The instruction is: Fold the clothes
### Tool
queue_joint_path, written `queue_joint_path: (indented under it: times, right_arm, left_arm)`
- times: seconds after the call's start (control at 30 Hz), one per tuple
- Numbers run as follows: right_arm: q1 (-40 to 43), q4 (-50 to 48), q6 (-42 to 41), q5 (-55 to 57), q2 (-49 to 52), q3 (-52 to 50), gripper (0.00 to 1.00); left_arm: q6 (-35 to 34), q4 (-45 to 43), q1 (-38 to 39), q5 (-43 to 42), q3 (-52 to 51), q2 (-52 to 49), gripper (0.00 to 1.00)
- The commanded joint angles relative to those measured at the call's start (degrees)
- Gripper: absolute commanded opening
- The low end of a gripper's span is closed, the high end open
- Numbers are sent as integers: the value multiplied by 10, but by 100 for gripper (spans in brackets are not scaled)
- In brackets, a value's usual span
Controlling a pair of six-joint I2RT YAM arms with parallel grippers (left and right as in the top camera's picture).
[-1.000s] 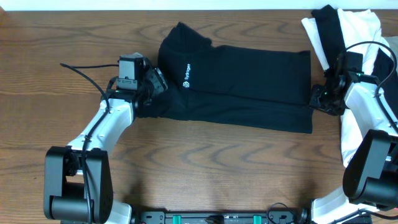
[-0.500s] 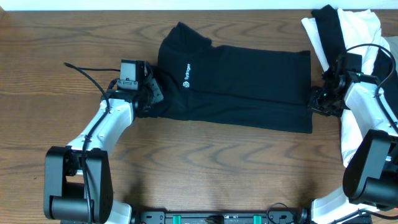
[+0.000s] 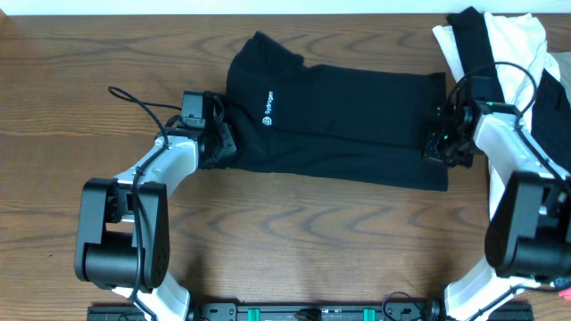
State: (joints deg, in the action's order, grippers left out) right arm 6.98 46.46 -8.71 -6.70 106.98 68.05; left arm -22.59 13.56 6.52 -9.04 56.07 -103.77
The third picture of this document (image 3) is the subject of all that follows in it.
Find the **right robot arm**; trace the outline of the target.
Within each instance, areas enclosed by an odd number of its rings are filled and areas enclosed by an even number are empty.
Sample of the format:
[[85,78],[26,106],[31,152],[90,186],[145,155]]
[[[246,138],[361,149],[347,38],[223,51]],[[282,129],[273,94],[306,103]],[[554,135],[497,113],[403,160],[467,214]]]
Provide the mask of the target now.
[[484,239],[484,257],[426,307],[426,320],[486,320],[526,290],[570,276],[570,175],[553,163],[513,105],[447,103],[426,139],[424,158],[471,164],[482,152],[505,189]]

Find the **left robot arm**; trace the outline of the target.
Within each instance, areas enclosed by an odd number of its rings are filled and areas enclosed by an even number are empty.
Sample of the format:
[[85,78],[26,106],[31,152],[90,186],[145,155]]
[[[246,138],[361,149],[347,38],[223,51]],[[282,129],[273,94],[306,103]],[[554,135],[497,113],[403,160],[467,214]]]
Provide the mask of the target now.
[[83,186],[74,258],[76,277],[126,298],[119,320],[197,320],[192,294],[169,272],[168,200],[198,169],[237,152],[220,94],[186,91],[177,114],[158,124],[152,149],[113,178]]

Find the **black Sydrogen t-shirt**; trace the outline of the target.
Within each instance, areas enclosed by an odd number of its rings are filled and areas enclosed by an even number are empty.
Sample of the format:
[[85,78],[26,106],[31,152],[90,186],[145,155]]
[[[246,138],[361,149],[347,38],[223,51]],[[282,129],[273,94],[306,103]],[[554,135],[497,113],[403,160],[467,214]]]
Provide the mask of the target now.
[[223,166],[444,192],[447,169],[422,149],[445,96],[441,72],[308,67],[259,32],[228,70],[224,103],[237,151]]

